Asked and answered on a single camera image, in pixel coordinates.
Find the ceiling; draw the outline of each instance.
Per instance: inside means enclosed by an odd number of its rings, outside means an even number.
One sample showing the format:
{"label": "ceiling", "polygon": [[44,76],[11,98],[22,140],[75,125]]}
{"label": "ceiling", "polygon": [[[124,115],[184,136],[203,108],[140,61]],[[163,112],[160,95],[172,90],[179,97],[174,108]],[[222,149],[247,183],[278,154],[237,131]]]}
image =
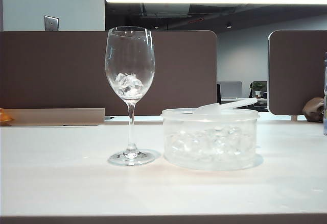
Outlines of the ceiling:
{"label": "ceiling", "polygon": [[159,30],[208,29],[224,32],[231,22],[233,30],[327,14],[326,6],[258,5],[178,5],[178,4],[105,4],[106,29],[119,25]]}

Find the light switch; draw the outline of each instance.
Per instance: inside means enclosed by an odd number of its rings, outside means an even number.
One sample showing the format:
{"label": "light switch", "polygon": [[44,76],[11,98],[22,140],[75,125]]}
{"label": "light switch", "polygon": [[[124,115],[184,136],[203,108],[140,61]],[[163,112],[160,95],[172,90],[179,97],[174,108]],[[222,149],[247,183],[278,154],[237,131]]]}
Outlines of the light switch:
{"label": "light switch", "polygon": [[52,16],[44,16],[44,29],[46,31],[58,31],[59,18]]}

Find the wall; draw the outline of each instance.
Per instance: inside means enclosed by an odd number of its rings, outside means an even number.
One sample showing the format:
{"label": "wall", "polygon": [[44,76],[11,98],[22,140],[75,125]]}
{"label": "wall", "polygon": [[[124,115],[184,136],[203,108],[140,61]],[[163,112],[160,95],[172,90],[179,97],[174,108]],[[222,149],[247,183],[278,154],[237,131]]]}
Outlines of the wall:
{"label": "wall", "polygon": [[0,32],[3,30],[4,30],[4,25],[3,25],[2,0],[0,0]]}
{"label": "wall", "polygon": [[3,0],[4,31],[42,31],[44,15],[60,30],[104,30],[104,0]]}
{"label": "wall", "polygon": [[218,35],[218,81],[242,81],[242,96],[253,80],[268,79],[268,36],[275,30],[327,30],[327,15],[284,21]]}

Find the container lid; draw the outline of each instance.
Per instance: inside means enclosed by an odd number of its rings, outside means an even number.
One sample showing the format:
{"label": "container lid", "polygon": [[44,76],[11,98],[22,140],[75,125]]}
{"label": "container lid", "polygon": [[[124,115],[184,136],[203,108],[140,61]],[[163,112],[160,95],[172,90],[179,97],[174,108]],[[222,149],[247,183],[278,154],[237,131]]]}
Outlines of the container lid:
{"label": "container lid", "polygon": [[258,118],[258,112],[250,109],[223,109],[220,114],[193,114],[195,108],[176,108],[162,111],[161,117],[183,121],[245,121]]}

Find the brown bag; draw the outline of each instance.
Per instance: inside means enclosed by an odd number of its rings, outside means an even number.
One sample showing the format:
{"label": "brown bag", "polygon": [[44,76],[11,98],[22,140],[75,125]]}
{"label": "brown bag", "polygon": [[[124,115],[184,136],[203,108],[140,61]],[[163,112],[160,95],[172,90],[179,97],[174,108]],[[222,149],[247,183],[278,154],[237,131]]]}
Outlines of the brown bag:
{"label": "brown bag", "polygon": [[323,98],[312,98],[303,107],[302,112],[309,122],[323,121]]}

